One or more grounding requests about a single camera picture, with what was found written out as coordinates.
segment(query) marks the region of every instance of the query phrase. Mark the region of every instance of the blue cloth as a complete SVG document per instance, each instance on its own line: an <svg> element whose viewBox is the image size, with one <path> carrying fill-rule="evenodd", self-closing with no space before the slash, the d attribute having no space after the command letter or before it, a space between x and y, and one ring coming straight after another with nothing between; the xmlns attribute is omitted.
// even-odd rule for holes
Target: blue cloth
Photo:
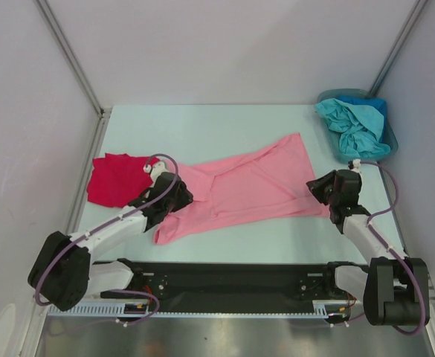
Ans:
<svg viewBox="0 0 435 357"><path fill-rule="evenodd" d="M384 132L384 116L372 106L355 106L338 99L315 105L329 130L340 132L339 150L352 158L386 155L389 145L379 140Z"/></svg>
<svg viewBox="0 0 435 357"><path fill-rule="evenodd" d="M382 129L382 132L384 132L387 120L387 103L384 99L363 99L358 97L350 97L349 95L338 95L336 99L340 100L341 102L354 104L355 106L373 106L374 108L376 108L384 116L384 126Z"/></svg>

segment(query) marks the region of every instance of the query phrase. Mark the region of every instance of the turquoise towel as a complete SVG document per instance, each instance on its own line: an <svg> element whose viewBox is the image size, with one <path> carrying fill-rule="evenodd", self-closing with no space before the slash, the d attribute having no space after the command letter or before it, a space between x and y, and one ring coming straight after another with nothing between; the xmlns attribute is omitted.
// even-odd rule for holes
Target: turquoise towel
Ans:
<svg viewBox="0 0 435 357"><path fill-rule="evenodd" d="M354 106L337 99L315 105L329 130L340 132L339 150L353 158L386 155L389 145L379 143L384 131L384 116L372 106Z"/></svg>

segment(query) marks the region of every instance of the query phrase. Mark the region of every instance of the white backdrop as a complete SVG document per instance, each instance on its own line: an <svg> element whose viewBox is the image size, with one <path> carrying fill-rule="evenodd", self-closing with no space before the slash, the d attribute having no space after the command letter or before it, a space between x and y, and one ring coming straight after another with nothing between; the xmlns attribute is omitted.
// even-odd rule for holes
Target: white backdrop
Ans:
<svg viewBox="0 0 435 357"><path fill-rule="evenodd" d="M16 305L0 349L30 319L28 273L65 228L96 122L33 1L0 1L0 312Z"/></svg>
<svg viewBox="0 0 435 357"><path fill-rule="evenodd" d="M386 163L399 180L398 217L407 245L435 286L435 1L428 5L381 95L399 151Z"/></svg>
<svg viewBox="0 0 435 357"><path fill-rule="evenodd" d="M104 106L369 89L414 0L50 0Z"/></svg>

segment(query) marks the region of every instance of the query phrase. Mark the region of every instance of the white table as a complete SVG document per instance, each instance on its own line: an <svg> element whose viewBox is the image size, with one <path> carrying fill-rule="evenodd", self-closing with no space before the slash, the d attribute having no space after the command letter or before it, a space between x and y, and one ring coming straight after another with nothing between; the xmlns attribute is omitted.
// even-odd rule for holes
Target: white table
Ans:
<svg viewBox="0 0 435 357"><path fill-rule="evenodd" d="M299 132L316 177L345 168L330 151L313 106L116 106L100 156L106 152L143 156L157 152L183 164L198 164L252 152ZM369 212L388 207L380 172L363 167L360 203ZM85 230L118 209L87 202L80 220ZM402 248L393 216L375 218L380 232ZM168 245L152 243L152 233L137 235L105 254L147 262L209 263L365 263L355 246L329 221L315 217L265 221L193 234Z"/></svg>

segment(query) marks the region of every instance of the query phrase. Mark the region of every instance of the blue plastic basket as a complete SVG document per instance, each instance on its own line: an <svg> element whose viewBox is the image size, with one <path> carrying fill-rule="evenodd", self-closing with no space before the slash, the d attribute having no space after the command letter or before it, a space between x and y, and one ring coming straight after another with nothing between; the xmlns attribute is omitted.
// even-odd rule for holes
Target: blue plastic basket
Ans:
<svg viewBox="0 0 435 357"><path fill-rule="evenodd" d="M324 91L318 96L318 102L321 102L326 99L336 98L339 95L348 95L351 97L370 99L374 98L368 91L363 91L361 89L332 89L330 91ZM351 157L346 154L343 154L339 151L339 138L341 137L341 133L332 132L328 129L326 122L323 120L323 125L325 127L325 133L329 141L329 145L333 151L334 156L338 161L347 164L348 161L354 160L358 157ZM373 156L372 158L364 158L364 160L368 161L381 161L385 158L388 158L396 153L399 149L399 144L397 144L396 136L394 135L393 129L390 127L388 121L384 124L384 132L382 134L382 143L387 144L390 147L390 152L386 155Z"/></svg>

